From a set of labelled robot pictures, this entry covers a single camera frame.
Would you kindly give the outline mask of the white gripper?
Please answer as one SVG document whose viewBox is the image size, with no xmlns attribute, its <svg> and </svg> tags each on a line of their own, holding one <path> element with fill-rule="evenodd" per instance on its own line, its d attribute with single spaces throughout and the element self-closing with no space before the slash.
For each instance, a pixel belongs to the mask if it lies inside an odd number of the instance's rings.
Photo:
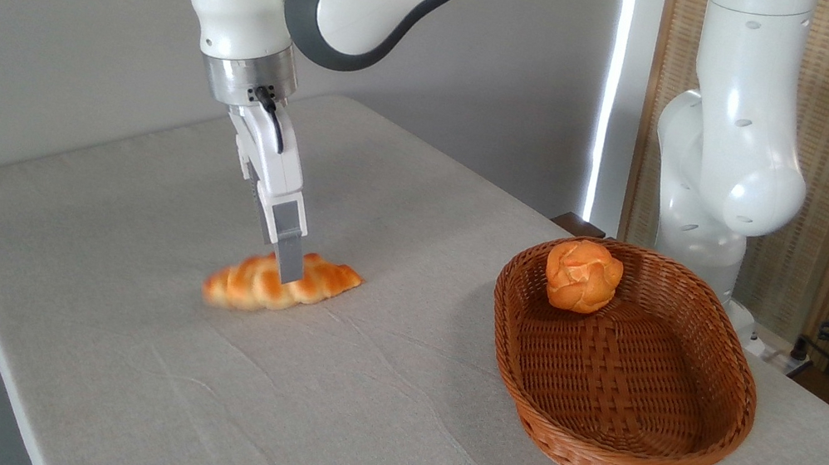
<svg viewBox="0 0 829 465">
<path fill-rule="evenodd" d="M 279 281 L 304 276 L 303 237 L 307 235 L 302 201 L 302 163 L 293 124 L 285 105 L 250 102 L 229 105 L 237 134 L 242 171 L 252 189 L 264 242 L 273 246 Z M 268 217 L 264 203 L 273 203 Z"/>
</svg>

